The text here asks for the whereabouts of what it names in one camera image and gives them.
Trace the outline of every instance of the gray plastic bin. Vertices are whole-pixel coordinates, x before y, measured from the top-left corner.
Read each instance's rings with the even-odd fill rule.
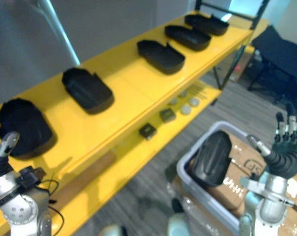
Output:
[[[228,228],[235,236],[239,235],[239,220],[230,213],[223,205],[213,198],[206,190],[199,186],[186,172],[185,167],[191,161],[193,155],[202,146],[205,140],[214,132],[226,130],[242,140],[246,140],[247,133],[238,129],[234,125],[226,121],[218,121],[214,123],[210,129],[191,147],[191,149],[180,159],[177,164],[177,172],[182,180],[182,187],[194,196],[219,222]]]

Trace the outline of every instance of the shelf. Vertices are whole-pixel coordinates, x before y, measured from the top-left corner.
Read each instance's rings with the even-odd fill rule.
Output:
[[[165,25],[169,24],[181,25],[183,17]],[[114,93],[114,104],[100,114],[88,115],[75,103],[64,89],[62,73],[19,94],[17,97],[32,101],[44,113],[58,140],[52,149],[36,158],[10,158],[11,166],[15,170],[28,165],[42,167],[47,178],[53,177],[60,182],[60,188],[64,187],[251,35],[250,30],[229,27],[223,36],[213,36],[207,49],[194,52],[167,38],[165,25],[82,64],[96,72]],[[162,74],[138,55],[136,43],[142,39],[164,45],[169,42],[186,56],[185,65],[173,75]],[[0,232],[6,230],[0,212]]]
[[[175,135],[219,95],[219,90],[202,82],[195,83],[188,89],[188,94],[185,98],[178,98],[178,103],[175,106],[166,106],[161,109],[171,108],[176,114],[175,120],[169,123],[163,123],[159,113],[148,120],[157,129],[157,134],[151,140],[145,140],[139,135],[138,130],[135,130],[116,145],[112,149],[112,152],[117,157],[115,163],[110,165],[108,169],[90,182],[85,189],[62,208],[61,213],[65,216],[66,220],[61,235],[70,235],[79,229],[82,224],[106,204]],[[192,97],[198,97],[201,101],[200,105],[195,108],[192,107],[189,115],[181,114],[180,107],[188,104],[189,99]],[[58,229],[60,217],[55,216],[53,223],[54,229]]]

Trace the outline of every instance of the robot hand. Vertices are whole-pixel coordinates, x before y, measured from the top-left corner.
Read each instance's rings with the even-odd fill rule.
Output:
[[[278,125],[272,150],[255,136],[247,137],[268,166],[258,182],[241,179],[241,184],[250,190],[240,218],[242,236],[277,235],[280,224],[285,221],[287,206],[297,208],[286,198],[288,179],[297,174],[297,112],[292,103],[286,108],[287,124],[281,113],[276,114]]]
[[[17,132],[10,132],[0,143],[0,209],[12,236],[51,236],[49,192],[37,186],[46,173],[31,166],[17,173],[8,164],[18,139]]]

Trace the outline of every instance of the cable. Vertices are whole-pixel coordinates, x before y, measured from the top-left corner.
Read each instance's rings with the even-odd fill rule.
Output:
[[[49,184],[48,184],[48,189],[50,190],[50,185],[51,185],[51,181],[49,182]]]
[[[61,226],[60,226],[60,228],[57,230],[57,232],[53,235],[53,236],[56,236],[60,231],[61,231],[61,229],[62,229],[62,227],[63,227],[63,225],[64,225],[64,217],[63,217],[63,215],[57,210],[57,209],[55,209],[55,208],[53,208],[52,206],[48,206],[51,210],[54,210],[59,216],[61,216],[61,218],[62,218],[62,223],[61,223]]]
[[[42,181],[41,183],[45,183],[45,182],[49,182],[48,191],[49,191],[49,195],[51,196],[51,195],[58,189],[58,187],[59,187],[59,182],[56,181],[56,180],[54,180],[54,179],[47,179],[47,180]],[[51,184],[51,182],[53,182],[53,183],[56,184],[56,186],[55,186],[55,188],[53,189],[52,192],[50,192],[50,184]]]

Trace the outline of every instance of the small black square object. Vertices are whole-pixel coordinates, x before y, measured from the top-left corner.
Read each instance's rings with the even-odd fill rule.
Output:
[[[159,114],[160,114],[163,122],[165,122],[165,123],[172,121],[176,118],[176,114],[174,114],[174,112],[170,108],[161,111]]]
[[[153,127],[151,124],[147,123],[146,125],[140,128],[139,133],[147,140],[150,140],[157,133],[157,129]]]

